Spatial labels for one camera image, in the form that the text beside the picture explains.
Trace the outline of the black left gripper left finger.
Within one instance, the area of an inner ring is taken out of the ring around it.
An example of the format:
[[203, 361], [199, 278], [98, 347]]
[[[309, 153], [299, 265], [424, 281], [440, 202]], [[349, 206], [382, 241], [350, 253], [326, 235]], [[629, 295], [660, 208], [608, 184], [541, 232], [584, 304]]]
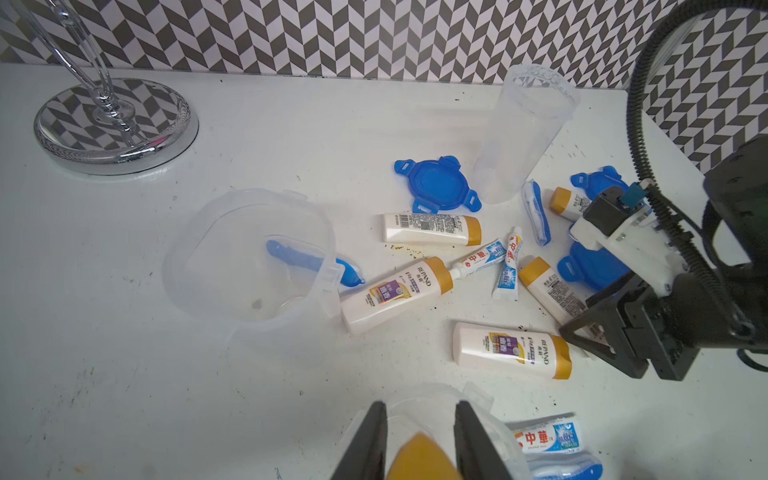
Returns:
[[359, 411], [343, 437], [346, 446], [331, 479], [382, 480], [385, 478], [388, 439], [386, 404], [374, 401]]

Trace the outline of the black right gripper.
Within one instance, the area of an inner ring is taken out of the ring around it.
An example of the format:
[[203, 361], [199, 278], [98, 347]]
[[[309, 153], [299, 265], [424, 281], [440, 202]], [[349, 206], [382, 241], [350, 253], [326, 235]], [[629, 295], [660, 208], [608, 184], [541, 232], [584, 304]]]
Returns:
[[[673, 292], [659, 297], [638, 275], [622, 278], [621, 289], [587, 299], [587, 309], [559, 331], [564, 340], [639, 379], [652, 367], [663, 380], [681, 381], [702, 349], [745, 349], [750, 342], [731, 333], [731, 326], [690, 273], [678, 276]], [[605, 341], [577, 331], [604, 333]]]

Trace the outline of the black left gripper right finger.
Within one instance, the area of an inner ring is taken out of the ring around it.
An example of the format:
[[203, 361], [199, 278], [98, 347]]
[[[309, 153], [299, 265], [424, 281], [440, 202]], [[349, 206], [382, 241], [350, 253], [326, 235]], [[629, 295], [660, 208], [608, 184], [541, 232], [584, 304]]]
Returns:
[[471, 404], [455, 408], [453, 426], [456, 466], [464, 480], [512, 480]]

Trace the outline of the small toothpaste tube front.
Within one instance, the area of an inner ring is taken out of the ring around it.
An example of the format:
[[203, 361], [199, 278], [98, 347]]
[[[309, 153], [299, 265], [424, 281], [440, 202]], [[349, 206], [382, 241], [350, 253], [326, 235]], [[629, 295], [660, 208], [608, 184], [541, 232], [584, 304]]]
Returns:
[[572, 454], [584, 449], [581, 427], [573, 414], [509, 423], [526, 455]]

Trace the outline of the blue toothbrush case front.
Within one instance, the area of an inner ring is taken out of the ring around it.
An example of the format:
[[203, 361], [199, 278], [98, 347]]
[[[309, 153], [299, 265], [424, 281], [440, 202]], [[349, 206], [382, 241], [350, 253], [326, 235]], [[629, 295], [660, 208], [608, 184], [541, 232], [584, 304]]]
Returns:
[[528, 461], [536, 480], [600, 480], [602, 462], [589, 452], [563, 455], [543, 455]]

